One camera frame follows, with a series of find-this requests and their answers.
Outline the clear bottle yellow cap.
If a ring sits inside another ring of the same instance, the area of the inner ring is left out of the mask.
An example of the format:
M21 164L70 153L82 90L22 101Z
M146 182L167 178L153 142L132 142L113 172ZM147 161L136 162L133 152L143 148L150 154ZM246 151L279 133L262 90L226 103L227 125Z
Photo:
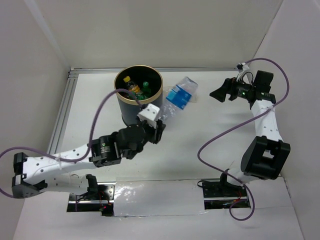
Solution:
M134 81L131 80L129 76L126 76L123 78L123 81L126 85L126 88L134 93L135 95L141 95L143 92L141 91L140 87L138 84L136 84Z

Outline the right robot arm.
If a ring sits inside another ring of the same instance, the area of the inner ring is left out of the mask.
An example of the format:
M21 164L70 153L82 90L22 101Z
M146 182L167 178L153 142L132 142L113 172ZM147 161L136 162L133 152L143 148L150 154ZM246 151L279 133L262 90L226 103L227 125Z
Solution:
M240 169L225 170L217 183L203 182L205 189L214 195L231 197L241 192L241 185L255 180L278 178L291 146L285 143L279 133L275 109L276 97L270 93L273 73L259 70L251 83L241 78L226 78L222 86L209 95L223 103L226 96L233 101L242 98L248 101L255 118L255 138L242 156Z

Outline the clear bottle blue label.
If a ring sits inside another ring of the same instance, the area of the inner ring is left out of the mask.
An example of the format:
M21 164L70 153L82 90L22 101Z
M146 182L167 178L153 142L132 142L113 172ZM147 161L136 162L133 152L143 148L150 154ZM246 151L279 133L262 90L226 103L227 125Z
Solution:
M183 111L198 89L198 83L184 77L171 88L160 107L158 119L164 124Z

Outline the clear bottle red label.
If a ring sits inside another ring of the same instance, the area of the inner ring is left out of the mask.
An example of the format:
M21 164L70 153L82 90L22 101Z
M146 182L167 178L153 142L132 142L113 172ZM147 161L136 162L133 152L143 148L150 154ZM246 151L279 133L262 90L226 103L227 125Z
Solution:
M168 96L168 94L171 92L173 86L165 86L163 88L163 100L166 99L166 97ZM195 92L192 97L189 100L189 103L196 103L197 102L197 93Z

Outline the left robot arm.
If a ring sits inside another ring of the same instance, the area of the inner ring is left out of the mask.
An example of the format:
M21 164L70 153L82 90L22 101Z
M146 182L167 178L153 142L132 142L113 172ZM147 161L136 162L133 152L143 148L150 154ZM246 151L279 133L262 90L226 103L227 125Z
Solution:
M145 120L138 121L94 139L92 145L83 145L51 157L29 157L23 152L16 153L11 185L13 198L26 199L44 192L70 192L92 200L99 193L94 175L70 178L66 175L78 170L119 165L123 158L131 160L144 149L146 143L157 144L165 128L161 120L156 121L155 126Z

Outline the small green bottle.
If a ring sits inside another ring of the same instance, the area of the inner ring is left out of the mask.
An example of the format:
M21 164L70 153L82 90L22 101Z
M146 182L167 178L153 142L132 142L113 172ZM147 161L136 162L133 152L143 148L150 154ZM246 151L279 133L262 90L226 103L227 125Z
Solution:
M137 93L135 96L139 101L143 101L146 99L146 96L143 93Z

